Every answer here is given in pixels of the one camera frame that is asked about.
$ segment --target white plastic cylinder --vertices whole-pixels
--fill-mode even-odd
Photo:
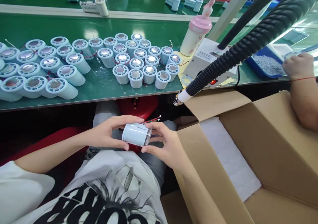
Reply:
[[[128,72],[128,79],[133,88],[140,88],[142,86],[143,73],[139,69],[131,69]]]
[[[73,86],[81,86],[85,83],[85,77],[73,65],[65,65],[58,69],[57,76],[64,78]]]
[[[63,45],[71,45],[69,40],[66,37],[62,37],[62,36],[52,38],[51,44],[56,48]]]
[[[157,68],[153,65],[146,65],[142,68],[143,81],[146,84],[154,83],[157,74]]]
[[[170,80],[171,80],[171,76],[167,71],[159,71],[156,74],[155,87],[157,89],[163,90],[164,88],[166,88]]]
[[[115,66],[113,51],[109,48],[101,48],[97,52],[97,56],[102,60],[103,64],[107,68],[113,68]]]
[[[162,62],[162,64],[166,65],[169,59],[169,56],[173,54],[173,50],[170,47],[163,47],[161,49],[161,55],[160,55],[160,60]]]
[[[128,67],[123,64],[118,64],[113,67],[113,74],[115,75],[119,84],[125,85],[129,82],[128,72]]]
[[[69,54],[65,60],[68,64],[75,66],[82,74],[86,74],[90,71],[90,66],[80,53]]]
[[[0,100],[13,102],[13,101],[20,100],[22,97],[23,96],[15,94],[14,92],[7,92],[0,88]]]
[[[26,43],[26,49],[32,50],[32,51],[37,51],[45,46],[46,46],[46,43],[40,39],[33,39]]]
[[[74,86],[69,84],[67,80],[63,78],[55,78],[50,80],[46,84],[45,89],[48,93],[58,95],[59,97],[66,100],[74,99],[79,93]]]
[[[126,124],[122,140],[127,143],[143,147],[149,144],[151,132],[152,128],[146,128],[144,124]]]
[[[22,64],[18,69],[18,74],[26,78],[29,78],[32,76],[45,77],[47,75],[47,71],[42,69],[38,63],[30,62],[30,63]]]
[[[174,63],[169,63],[166,65],[166,71],[170,74],[171,76],[171,81],[173,81],[175,79],[175,77],[178,75],[179,73],[179,66],[174,64]]]
[[[46,98],[54,98],[57,95],[50,94],[46,91],[45,86],[48,83],[48,80],[42,76],[33,76],[29,77],[26,82],[23,84],[23,89],[27,92],[37,94],[38,97],[44,96]]]
[[[54,74],[57,73],[57,70],[63,66],[63,63],[61,60],[57,57],[46,57],[43,58],[40,62],[41,68],[43,68],[46,71],[51,71]]]

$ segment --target blue plastic bin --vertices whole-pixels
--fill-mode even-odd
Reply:
[[[257,56],[267,56],[267,57],[271,57],[274,58],[277,62],[279,62],[281,65],[283,65],[282,60],[277,57],[275,55],[275,53],[273,53],[267,46],[264,47],[263,49],[261,49],[260,51],[258,51],[257,53],[255,53],[255,55]],[[252,70],[260,77],[260,78],[278,78],[278,77],[282,77],[283,75],[268,75],[267,73],[265,73],[263,71],[263,69],[261,69],[261,67],[258,65],[258,63],[252,58],[249,57],[248,59],[246,59],[246,63],[250,65],[250,67],[252,68]]]

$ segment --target jeans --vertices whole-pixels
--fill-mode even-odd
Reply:
[[[103,123],[107,119],[111,118],[112,116],[120,116],[120,112],[118,106],[115,101],[103,101],[98,102],[95,112],[95,117],[93,120],[93,127],[98,126],[99,124]],[[177,126],[172,121],[165,121],[163,122],[170,130],[176,131]],[[112,132],[112,137],[117,140],[122,139],[122,131],[115,129]],[[154,145],[159,148],[163,147],[162,142],[151,142],[149,145]],[[121,148],[103,148],[103,147],[92,147],[90,146],[87,150],[86,159],[90,160],[93,158],[100,150],[114,150],[114,151],[124,151]],[[149,153],[138,153],[138,156],[149,166],[152,170],[153,174],[155,175],[160,188],[162,187],[166,164],[158,159],[156,156],[149,154]]]

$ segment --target small white parts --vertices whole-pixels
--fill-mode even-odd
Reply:
[[[139,69],[131,69],[128,72],[130,85],[133,88],[140,88],[142,86],[143,73]]]
[[[113,74],[115,75],[119,84],[125,85],[129,82],[128,72],[128,67],[123,64],[118,64],[113,67]]]
[[[174,63],[169,63],[169,64],[166,65],[166,71],[171,76],[171,80],[170,80],[170,82],[171,82],[171,81],[173,81],[175,79],[175,77],[179,73],[179,66],[174,64]]]
[[[40,66],[44,70],[51,71],[56,74],[57,70],[63,66],[63,63],[61,63],[61,60],[57,57],[46,57],[41,60]]]
[[[71,45],[69,40],[66,37],[62,36],[52,38],[51,44],[56,48],[62,45]]]
[[[97,5],[97,8],[99,10],[99,14],[102,17],[109,16],[109,12],[108,12],[105,0],[95,0],[95,4]]]
[[[33,39],[26,43],[26,49],[32,50],[32,51],[37,51],[45,46],[46,46],[45,42],[40,39]]]
[[[20,76],[29,78],[32,76],[46,76],[47,71],[42,69],[38,63],[30,62],[22,64],[18,69],[18,74]]]
[[[113,51],[109,48],[101,48],[97,52],[97,56],[102,60],[103,64],[107,68],[113,68],[115,66]]]
[[[156,79],[157,68],[153,65],[146,65],[142,69],[143,80],[146,84],[152,84]]]
[[[73,65],[65,65],[58,69],[57,76],[64,78],[73,86],[81,86],[85,83],[85,77]]]
[[[87,61],[85,61],[83,55],[81,55],[80,53],[69,54],[67,55],[65,60],[68,64],[75,66],[77,70],[82,74],[86,74],[90,71],[90,66],[88,65]]]
[[[167,71],[159,71],[156,74],[155,87],[157,89],[163,90],[164,88],[166,88],[170,80],[171,80],[171,76]]]
[[[46,91],[45,86],[48,83],[48,80],[42,76],[33,76],[26,80],[23,84],[23,89],[27,92],[37,94],[38,97],[44,96],[46,98],[54,98],[57,95],[50,94]]]
[[[149,144],[151,132],[152,128],[146,128],[144,123],[126,124],[122,140],[127,143],[143,147]]]
[[[48,93],[58,95],[66,100],[74,99],[79,93],[74,86],[69,84],[67,80],[63,78],[54,78],[50,80],[46,84],[45,89]]]

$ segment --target black cable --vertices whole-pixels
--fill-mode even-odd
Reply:
[[[196,95],[211,81],[261,50],[297,22],[317,1],[281,1],[252,31],[206,67],[186,87],[186,92],[190,96]]]

